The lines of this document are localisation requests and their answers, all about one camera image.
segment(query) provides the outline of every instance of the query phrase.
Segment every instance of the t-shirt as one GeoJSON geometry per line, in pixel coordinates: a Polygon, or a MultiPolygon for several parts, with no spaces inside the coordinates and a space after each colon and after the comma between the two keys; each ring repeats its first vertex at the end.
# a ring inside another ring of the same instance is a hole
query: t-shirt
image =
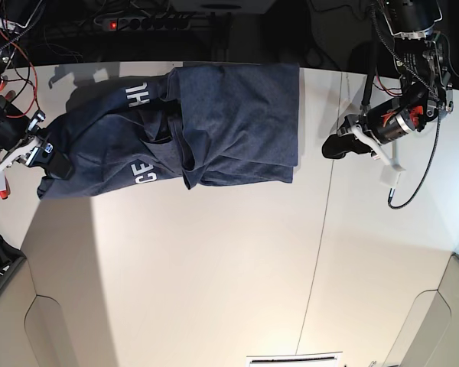
{"type": "Polygon", "coordinates": [[[46,128],[75,173],[43,177],[37,194],[95,196],[175,177],[188,189],[291,183],[298,110],[295,65],[203,65],[136,79],[46,128]]]}

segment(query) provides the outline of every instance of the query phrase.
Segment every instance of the white table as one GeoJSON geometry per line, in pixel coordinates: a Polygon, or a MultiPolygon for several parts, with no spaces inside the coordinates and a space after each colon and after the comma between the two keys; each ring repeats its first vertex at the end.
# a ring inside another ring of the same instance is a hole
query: white table
{"type": "MultiPolygon", "coordinates": [[[[52,119],[75,83],[174,66],[66,66],[52,89],[54,67],[41,67],[40,104],[52,119]]],[[[233,367],[250,355],[336,351],[352,366],[385,360],[415,297],[438,287],[459,243],[459,93],[422,192],[392,211],[379,162],[321,156],[337,117],[341,123],[359,103],[363,79],[301,72],[301,161],[292,185],[189,192],[169,180],[48,201],[32,221],[41,170],[8,171],[12,196],[0,202],[0,232],[20,246],[31,225],[22,248],[34,286],[61,304],[80,365],[233,367]]],[[[373,104],[384,99],[375,92],[373,104]]],[[[28,103],[20,98],[18,106],[28,103]]],[[[400,141],[409,172],[397,203],[423,174],[428,130],[400,141]]]]}

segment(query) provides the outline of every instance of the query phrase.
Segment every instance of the table surface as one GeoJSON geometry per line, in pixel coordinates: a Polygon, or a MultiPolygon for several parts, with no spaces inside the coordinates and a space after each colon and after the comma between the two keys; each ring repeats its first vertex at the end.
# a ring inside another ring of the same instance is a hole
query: table surface
{"type": "MultiPolygon", "coordinates": [[[[38,98],[51,121],[78,86],[179,66],[39,67],[38,98]]],[[[343,351],[342,365],[380,365],[415,298],[438,288],[459,245],[459,92],[424,187],[393,211],[380,162],[321,156],[337,121],[358,110],[364,80],[301,71],[292,185],[189,192],[169,180],[39,206],[41,170],[12,167],[0,233],[22,246],[36,292],[61,304],[79,364],[209,366],[217,359],[233,367],[246,356],[343,351]]],[[[375,91],[372,104],[386,99],[375,91]]],[[[434,135],[432,125],[399,141],[407,174],[396,203],[418,184],[434,135]]]]}

